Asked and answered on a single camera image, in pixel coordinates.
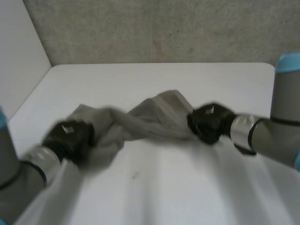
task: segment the gray wall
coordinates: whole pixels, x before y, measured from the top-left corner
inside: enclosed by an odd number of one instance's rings
[[[300,51],[299,0],[23,1],[52,65],[274,65]]]

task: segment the towel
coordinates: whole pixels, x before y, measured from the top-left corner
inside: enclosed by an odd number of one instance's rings
[[[193,107],[177,90],[148,98],[129,112],[114,107],[92,108],[79,105],[68,117],[94,127],[89,164],[110,164],[125,141],[144,138],[158,140],[197,140],[188,127],[187,115]]]

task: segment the concrete wall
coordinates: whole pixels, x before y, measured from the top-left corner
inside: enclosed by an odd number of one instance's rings
[[[50,68],[22,0],[0,0],[0,105],[9,119]]]
[[[299,0],[24,0],[53,65],[267,62],[300,51]]]

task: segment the silver metal band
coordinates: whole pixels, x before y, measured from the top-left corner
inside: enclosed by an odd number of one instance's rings
[[[39,167],[46,176],[47,184],[52,180],[55,174],[60,170],[60,160],[56,154],[44,146],[35,146],[24,156],[21,161],[30,162]]]
[[[238,115],[230,129],[232,141],[240,147],[253,151],[249,146],[248,136],[251,128],[259,119],[259,117],[253,115]]]

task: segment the white table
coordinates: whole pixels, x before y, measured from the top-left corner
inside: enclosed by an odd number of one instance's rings
[[[130,110],[179,90],[194,106],[218,101],[269,116],[274,67],[264,63],[161,63],[53,67],[10,121],[19,154],[79,104]],[[213,147],[127,142],[104,171],[64,164],[22,224],[296,225],[300,175],[262,156],[241,155],[228,139]]]

